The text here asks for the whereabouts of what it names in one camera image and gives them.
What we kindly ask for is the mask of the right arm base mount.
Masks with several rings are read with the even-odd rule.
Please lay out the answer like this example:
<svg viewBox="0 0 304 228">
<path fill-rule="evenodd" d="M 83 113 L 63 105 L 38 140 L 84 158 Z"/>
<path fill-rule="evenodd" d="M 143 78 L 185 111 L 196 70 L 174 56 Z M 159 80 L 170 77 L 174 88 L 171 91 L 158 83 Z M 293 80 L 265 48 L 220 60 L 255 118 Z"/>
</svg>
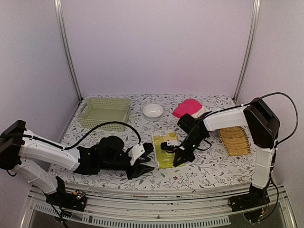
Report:
<svg viewBox="0 0 304 228">
<path fill-rule="evenodd" d="M 264 214 L 269 208 L 270 199 L 266 189 L 257 189 L 250 186 L 249 193 L 238 196 L 232 196 L 228 199 L 228 205 L 233 212 L 254 209 L 244 213 L 245 219 L 249 223 L 258 223 L 262 220 Z"/>
</svg>

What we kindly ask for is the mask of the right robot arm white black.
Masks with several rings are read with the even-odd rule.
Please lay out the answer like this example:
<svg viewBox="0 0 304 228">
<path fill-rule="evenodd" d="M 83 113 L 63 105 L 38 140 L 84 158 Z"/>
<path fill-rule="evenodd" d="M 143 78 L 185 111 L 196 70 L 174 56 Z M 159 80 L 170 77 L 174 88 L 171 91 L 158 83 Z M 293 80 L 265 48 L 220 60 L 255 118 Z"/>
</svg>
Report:
<svg viewBox="0 0 304 228">
<path fill-rule="evenodd" d="M 178 126 L 186 137 L 173 147 L 173 166 L 190 163 L 206 186 L 250 182 L 256 189 L 246 195 L 247 205 L 263 201 L 260 189 L 274 168 L 280 122 L 261 98 L 198 117 L 184 114 Z"/>
</svg>

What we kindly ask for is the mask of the green crocodile pattern towel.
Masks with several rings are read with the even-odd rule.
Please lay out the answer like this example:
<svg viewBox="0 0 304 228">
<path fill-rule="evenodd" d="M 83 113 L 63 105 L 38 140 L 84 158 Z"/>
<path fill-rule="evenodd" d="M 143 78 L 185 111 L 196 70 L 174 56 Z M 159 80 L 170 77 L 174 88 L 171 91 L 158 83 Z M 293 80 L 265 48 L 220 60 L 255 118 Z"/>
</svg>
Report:
<svg viewBox="0 0 304 228">
<path fill-rule="evenodd" d="M 177 134 L 173 130 L 160 130 L 152 133 L 154 146 L 154 161 L 157 168 L 173 168 L 174 153 L 167 152 L 161 148 L 161 144 L 177 146 L 180 144 Z"/>
</svg>

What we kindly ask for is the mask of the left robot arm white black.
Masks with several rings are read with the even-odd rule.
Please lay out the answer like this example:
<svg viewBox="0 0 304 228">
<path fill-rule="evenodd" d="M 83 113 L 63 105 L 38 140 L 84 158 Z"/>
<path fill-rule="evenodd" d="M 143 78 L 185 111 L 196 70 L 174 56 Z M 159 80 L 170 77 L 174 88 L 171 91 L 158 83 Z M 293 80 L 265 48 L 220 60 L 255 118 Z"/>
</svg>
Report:
<svg viewBox="0 0 304 228">
<path fill-rule="evenodd" d="M 51 195 L 60 206 L 67 206 L 71 201 L 64 181 L 50 176 L 34 159 L 81 175 L 97 175 L 100 170 L 122 170 L 130 180 L 154 169 L 146 165 L 150 161 L 147 155 L 153 151 L 151 143 L 138 142 L 125 151 L 121 138 L 108 136 L 89 148 L 78 142 L 64 146 L 34 134 L 25 125 L 25 121 L 17 120 L 1 133 L 0 167 L 16 172 L 28 183 Z"/>
</svg>

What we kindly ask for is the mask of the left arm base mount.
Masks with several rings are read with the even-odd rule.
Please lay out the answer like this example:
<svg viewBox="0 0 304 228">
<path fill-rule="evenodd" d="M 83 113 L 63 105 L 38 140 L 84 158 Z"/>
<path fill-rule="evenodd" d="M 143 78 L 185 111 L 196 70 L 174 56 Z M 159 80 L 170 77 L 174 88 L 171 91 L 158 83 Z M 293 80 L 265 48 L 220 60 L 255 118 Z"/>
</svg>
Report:
<svg viewBox="0 0 304 228">
<path fill-rule="evenodd" d="M 57 190 L 55 193 L 46 194 L 46 202 L 60 209 L 71 209 L 84 212 L 87 197 L 86 193 L 81 190 L 75 190 L 72 193 L 65 190 Z"/>
</svg>

